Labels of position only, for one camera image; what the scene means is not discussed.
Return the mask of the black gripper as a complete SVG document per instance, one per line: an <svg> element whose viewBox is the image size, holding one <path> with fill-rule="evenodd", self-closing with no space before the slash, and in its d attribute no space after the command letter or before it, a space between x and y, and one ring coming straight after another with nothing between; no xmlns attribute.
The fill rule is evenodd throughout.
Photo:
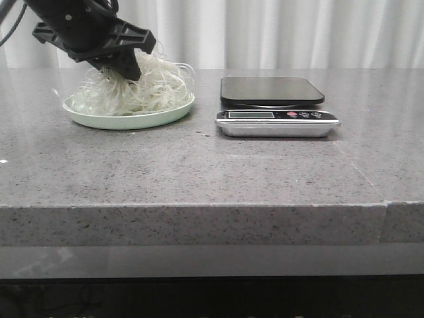
<svg viewBox="0 0 424 318"><path fill-rule="evenodd" d="M32 32L39 42L127 80L141 76L134 50L150 54L156 45L150 30L117 17L118 1L32 1L31 10L41 19Z"/></svg>

